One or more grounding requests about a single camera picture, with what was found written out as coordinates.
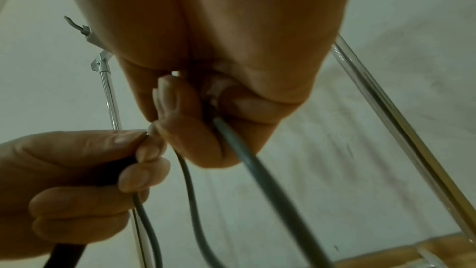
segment wall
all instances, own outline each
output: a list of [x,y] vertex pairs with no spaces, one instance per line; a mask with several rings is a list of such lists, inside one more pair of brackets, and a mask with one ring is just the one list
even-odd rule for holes
[[[475,0],[350,0],[342,35],[476,203]],[[10,0],[0,15],[0,140],[52,130],[108,129],[99,51],[62,19],[71,0]],[[113,81],[125,128],[145,128],[117,63]],[[190,224],[177,161],[146,209],[165,267],[206,267]],[[260,154],[329,256],[343,259],[458,231],[333,58],[311,99]],[[242,167],[192,168],[212,248],[230,267],[306,262]],[[44,258],[2,263],[40,267]],[[138,267],[131,228],[91,245],[81,267]]]

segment hand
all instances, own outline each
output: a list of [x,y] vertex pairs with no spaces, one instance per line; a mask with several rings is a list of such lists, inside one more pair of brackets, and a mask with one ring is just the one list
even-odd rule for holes
[[[141,131],[51,132],[0,144],[0,259],[88,244],[123,230],[148,188],[167,175],[162,140]],[[136,156],[118,184],[97,187],[105,163]]]
[[226,167],[238,159],[201,102],[258,152],[309,97],[347,0],[76,1],[163,138],[199,166]]

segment wooden surface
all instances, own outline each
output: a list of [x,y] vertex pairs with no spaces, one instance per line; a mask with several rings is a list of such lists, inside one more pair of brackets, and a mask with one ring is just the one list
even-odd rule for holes
[[428,240],[337,262],[337,268],[406,268],[422,257],[418,249],[426,249],[438,256],[449,268],[476,267],[476,250],[462,235]]

